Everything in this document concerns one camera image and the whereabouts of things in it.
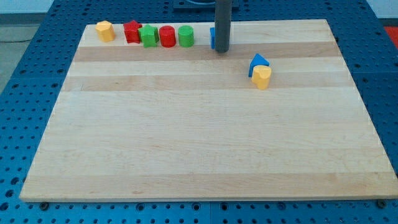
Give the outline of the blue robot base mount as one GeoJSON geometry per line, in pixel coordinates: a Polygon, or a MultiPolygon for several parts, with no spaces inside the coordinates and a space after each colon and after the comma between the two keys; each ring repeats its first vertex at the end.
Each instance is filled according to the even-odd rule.
{"type": "Polygon", "coordinates": [[[219,7],[222,9],[238,10],[238,0],[173,0],[173,12],[212,12],[219,7]]]}

